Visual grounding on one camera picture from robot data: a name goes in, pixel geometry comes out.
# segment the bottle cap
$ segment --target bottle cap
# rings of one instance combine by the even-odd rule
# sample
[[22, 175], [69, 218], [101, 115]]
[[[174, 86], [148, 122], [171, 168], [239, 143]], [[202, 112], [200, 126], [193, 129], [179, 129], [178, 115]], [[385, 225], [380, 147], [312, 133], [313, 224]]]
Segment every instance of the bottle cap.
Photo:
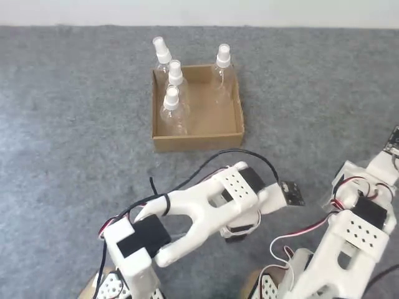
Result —
[[167, 48], [165, 41], [161, 36], [157, 36], [152, 40], [154, 44], [156, 56], [161, 64], [168, 64], [172, 60], [169, 49]]
[[179, 106], [179, 90], [175, 86], [169, 86], [163, 99], [163, 106], [168, 110], [176, 110]]
[[183, 82], [183, 73], [179, 60], [171, 60], [169, 63], [169, 83], [179, 86]]
[[230, 65], [230, 46], [221, 44], [219, 46], [218, 56], [216, 56], [216, 65], [225, 69]]

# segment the clear plastic bottle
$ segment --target clear plastic bottle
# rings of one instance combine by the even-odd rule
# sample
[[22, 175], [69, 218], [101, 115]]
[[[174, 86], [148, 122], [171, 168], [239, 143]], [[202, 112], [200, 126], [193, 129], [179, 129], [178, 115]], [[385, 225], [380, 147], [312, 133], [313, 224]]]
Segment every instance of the clear plastic bottle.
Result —
[[179, 103], [179, 90], [170, 86], [163, 99], [160, 116], [170, 136], [187, 135], [187, 116]]
[[183, 77], [183, 72], [181, 71], [181, 64], [179, 60], [171, 60], [171, 62], [169, 63], [168, 85], [165, 87], [165, 93], [170, 86], [175, 86], [178, 88], [179, 101], [188, 116], [190, 114], [188, 82]]
[[230, 63], [230, 46], [219, 46], [216, 63], [212, 69], [211, 87], [214, 92], [214, 100], [218, 104], [231, 102], [233, 89], [234, 70]]
[[172, 60], [172, 56], [161, 36], [154, 38], [152, 43], [155, 47], [156, 56], [158, 57], [158, 65], [155, 68], [161, 71], [161, 80], [166, 82], [168, 80], [169, 63]]

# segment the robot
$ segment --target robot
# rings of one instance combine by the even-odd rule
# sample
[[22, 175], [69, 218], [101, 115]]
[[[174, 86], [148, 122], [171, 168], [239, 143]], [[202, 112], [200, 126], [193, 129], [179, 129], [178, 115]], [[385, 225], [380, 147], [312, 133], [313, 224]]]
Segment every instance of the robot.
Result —
[[[272, 242], [271, 254], [284, 264], [263, 268], [248, 298], [361, 298], [397, 223], [391, 202], [399, 178], [398, 156], [399, 126], [366, 168], [345, 162], [324, 204], [327, 216]], [[131, 208], [107, 221], [100, 238], [105, 241], [104, 254], [108, 249], [117, 270], [105, 278], [98, 275], [93, 298], [162, 299], [153, 261], [167, 267], [216, 232], [227, 242], [241, 241], [257, 229], [263, 214], [303, 206], [297, 184], [280, 181], [271, 168], [276, 183], [269, 186], [245, 162], [238, 162], [218, 169], [188, 189], [180, 190], [181, 184], [167, 194], [149, 197], [133, 222], [128, 218]], [[193, 223], [183, 237], [172, 242], [160, 221], [166, 215], [187, 215]], [[329, 228], [315, 252], [287, 248], [287, 260], [272, 252], [275, 241], [304, 234], [326, 222]], [[272, 274], [275, 269], [280, 271], [277, 276]]]

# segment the open cardboard box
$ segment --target open cardboard box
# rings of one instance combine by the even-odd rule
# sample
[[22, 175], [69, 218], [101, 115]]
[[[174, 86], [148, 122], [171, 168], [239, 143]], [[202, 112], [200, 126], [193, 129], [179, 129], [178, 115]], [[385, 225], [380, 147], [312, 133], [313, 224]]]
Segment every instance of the open cardboard box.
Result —
[[160, 119], [165, 86], [159, 71], [154, 70], [152, 138], [155, 150], [189, 151], [233, 148], [241, 145], [244, 136], [244, 117], [239, 99], [238, 81], [234, 75], [231, 103], [219, 106], [210, 88], [212, 65], [182, 67], [188, 81], [190, 95], [190, 119], [188, 135], [167, 136]]

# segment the cable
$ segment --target cable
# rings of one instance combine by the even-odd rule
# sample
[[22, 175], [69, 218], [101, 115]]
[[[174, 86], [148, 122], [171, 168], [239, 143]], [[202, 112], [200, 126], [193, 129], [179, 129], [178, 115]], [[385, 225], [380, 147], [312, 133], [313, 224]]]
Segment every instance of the cable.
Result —
[[99, 277], [97, 278], [97, 283], [96, 283], [96, 286], [95, 286], [93, 299], [97, 298], [97, 294], [99, 293], [99, 290], [100, 290], [102, 272], [104, 271], [105, 259], [106, 258], [107, 258], [107, 243], [104, 241], [104, 245], [102, 247], [102, 258], [101, 258], [101, 264], [100, 264], [100, 269], [99, 269]]
[[274, 252], [273, 252], [273, 245], [274, 245], [274, 243], [275, 243], [277, 240], [280, 240], [280, 239], [285, 239], [285, 238], [290, 238], [290, 237], [297, 237], [298, 235], [303, 235], [303, 234], [306, 234], [306, 233], [308, 233], [308, 232], [311, 232], [312, 230], [318, 229], [320, 226], [322, 226], [323, 224], [325, 224], [325, 223], [327, 222], [327, 220], [329, 219], [329, 217], [330, 217], [332, 214], [336, 214], [336, 213], [338, 213], [338, 212], [337, 212], [337, 211], [329, 212], [329, 213], [327, 214], [327, 216], [325, 216], [323, 219], [317, 221], [316, 223], [314, 223], [314, 224], [312, 224], [312, 225], [310, 225], [310, 226], [307, 226], [307, 227], [305, 227], [305, 228], [303, 228], [303, 229], [301, 229], [301, 230], [298, 230], [298, 231], [296, 231], [296, 232], [291, 232], [290, 234], [281, 235], [281, 236], [279, 236], [279, 237], [276, 237], [276, 238], [270, 243], [270, 248], [269, 248], [270, 254], [271, 254], [276, 260], [285, 263], [285, 264], [287, 265], [287, 267], [290, 269], [291, 273], [292, 273], [292, 281], [291, 281], [291, 286], [290, 286], [290, 289], [289, 289], [289, 290], [292, 290], [292, 287], [294, 286], [294, 281], [295, 281], [294, 269], [292, 268], [292, 266], [291, 266], [291, 264], [289, 263], [289, 261], [284, 260], [284, 259], [282, 259], [282, 258], [280, 258], [280, 257], [278, 257], [278, 256], [276, 256], [276, 255], [274, 254]]
[[370, 186], [370, 183], [367, 181], [367, 179], [364, 178], [363, 176], [351, 176], [351, 177], [349, 177], [349, 178], [344, 179], [344, 180], [341, 181], [340, 183], [337, 183], [337, 188], [336, 188], [336, 190], [335, 190], [335, 192], [334, 192], [334, 197], [333, 197], [333, 199], [337, 199], [338, 189], [339, 189], [341, 186], [343, 186], [344, 184], [346, 184], [347, 182], [349, 182], [349, 181], [351, 181], [351, 180], [353, 180], [353, 179], [364, 179], [364, 180], [366, 180], [366, 183], [368, 184], [368, 190], [367, 190], [367, 195], [366, 195], [366, 196], [368, 196], [368, 194], [370, 193], [371, 186]]
[[249, 229], [247, 230], [243, 230], [241, 232], [232, 232], [231, 229], [226, 226], [226, 229], [229, 231], [229, 233], [231, 235], [249, 235], [250, 233], [252, 233], [254, 230], [256, 230], [260, 225], [261, 225], [261, 221], [262, 221], [262, 214], [260, 211], [257, 212], [258, 218], [257, 218], [257, 223], [254, 226], [251, 226]]
[[[207, 159], [207, 160], [206, 160], [206, 161], [205, 161], [205, 162], [204, 162], [204, 163], [203, 163], [203, 164], [202, 164], [189, 178], [188, 178], [188, 179], [186, 179], [185, 181], [183, 181], [181, 184], [177, 185], [177, 187], [174, 187], [170, 192], [175, 191], [175, 190], [179, 190], [179, 189], [182, 188], [183, 186], [187, 185], [192, 179], [194, 179], [194, 178], [197, 176], [198, 173], [200, 173], [200, 171], [201, 171], [209, 162], [211, 162], [212, 160], [214, 160], [215, 158], [217, 158], [217, 157], [220, 156], [221, 154], [227, 154], [227, 153], [244, 153], [244, 154], [249, 154], [249, 155], [251, 155], [251, 156], [254, 156], [254, 157], [256, 157], [256, 158], [262, 160], [263, 162], [265, 162], [265, 163], [270, 167], [271, 171], [273, 172], [274, 178], [275, 178], [276, 181], [279, 183], [279, 175], [278, 175], [276, 169], [274, 168], [274, 166], [272, 165], [272, 163], [270, 163], [269, 160], [266, 159], [264, 156], [262, 156], [262, 155], [260, 155], [260, 154], [257, 154], [257, 153], [255, 153], [255, 152], [253, 152], [253, 151], [249, 151], [249, 150], [247, 150], [247, 149], [232, 148], [232, 149], [225, 149], [225, 150], [219, 151], [218, 153], [216, 153], [216, 154], [210, 156], [210, 157], [209, 157], [209, 158], [208, 158], [208, 159]], [[164, 197], [165, 197], [165, 200], [166, 200], [166, 210], [165, 210], [165, 213], [164, 213], [164, 215], [166, 215], [167, 212], [169, 211], [169, 208], [170, 208], [170, 199], [169, 199], [169, 196], [168, 196], [167, 194], [165, 194], [165, 193], [163, 193], [163, 194], [154, 194], [154, 195], [147, 196], [147, 197], [145, 197], [145, 198], [143, 198], [143, 199], [141, 199], [141, 200], [139, 200], [139, 201], [134, 202], [133, 204], [131, 204], [130, 206], [128, 206], [126, 209], [124, 209], [121, 213], [119, 213], [118, 216], [116, 216], [115, 218], [113, 218], [113, 220], [110, 221], [110, 223], [107, 223], [107, 222], [106, 222], [105, 224], [110, 225], [111, 223], [114, 223], [114, 222], [116, 222], [116, 221], [119, 221], [125, 214], [129, 214], [130, 211], [131, 211], [132, 209], [134, 209], [135, 207], [141, 206], [141, 205], [143, 205], [143, 204], [146, 204], [148, 201], [152, 201], [152, 200], [157, 199], [157, 198], [162, 197], [162, 196], [164, 196]], [[106, 256], [107, 256], [107, 254], [106, 254], [106, 253], [107, 253], [107, 245], [105, 244], [105, 242], [104, 242], [104, 248], [105, 248], [105, 251], [103, 252], [102, 262], [105, 263], [105, 258], [106, 258]], [[102, 267], [100, 266], [99, 277], [102, 276], [102, 272], [103, 272], [103, 265], [102, 265]], [[100, 288], [100, 282], [101, 282], [100, 280], [97, 280], [97, 286], [96, 286], [97, 292], [98, 292], [98, 289]]]
[[384, 186], [389, 190], [389, 193], [391, 194], [391, 200], [393, 199], [393, 192], [391, 190], [391, 188], [389, 188], [386, 184], [384, 183], [376, 183], [376, 186]]
[[262, 160], [263, 162], [265, 162], [271, 169], [271, 171], [273, 172], [273, 176], [276, 179], [276, 181], [279, 183], [280, 179], [279, 179], [279, 175], [277, 174], [276, 169], [274, 168], [274, 166], [272, 165], [272, 163], [269, 162], [268, 159], [266, 159], [264, 156], [257, 154], [253, 151], [248, 151], [247, 149], [240, 149], [240, 148], [232, 148], [232, 149], [225, 149], [222, 151], [219, 151], [218, 153], [210, 156], [188, 179], [186, 179], [185, 181], [183, 181], [181, 184], [179, 184], [177, 187], [173, 188], [172, 191], [175, 190], [179, 190], [180, 188], [182, 188], [183, 186], [187, 185], [193, 178], [195, 178], [195, 176], [212, 160], [214, 160], [216, 157], [220, 156], [221, 154], [227, 154], [227, 153], [244, 153], [244, 154], [249, 154], [251, 156], [257, 157], [258, 159]]
[[398, 168], [398, 166], [397, 166], [397, 159], [399, 159], [399, 156], [396, 155], [396, 154], [393, 154], [393, 155], [392, 155], [392, 164], [393, 164], [393, 167], [395, 167], [395, 169], [396, 169], [397, 171], [399, 171], [399, 168]]
[[288, 259], [292, 259], [294, 256], [294, 251], [291, 249], [291, 247], [284, 245], [283, 246], [283, 250], [286, 253], [286, 255], [288, 256]]
[[158, 195], [158, 191], [156, 190], [152, 176], [150, 176], [150, 185], [151, 185], [152, 192], [154, 192], [154, 195]]
[[376, 276], [374, 276], [373, 279], [371, 279], [367, 286], [366, 289], [364, 290], [363, 296], [366, 295], [366, 293], [369, 291], [369, 289], [371, 289], [371, 287], [376, 284], [377, 282], [379, 282], [382, 278], [384, 278], [386, 275], [388, 275], [389, 273], [398, 270], [399, 269], [399, 264], [396, 264], [394, 266], [391, 266], [389, 268], [387, 268], [386, 270], [380, 272], [379, 274], [377, 274]]

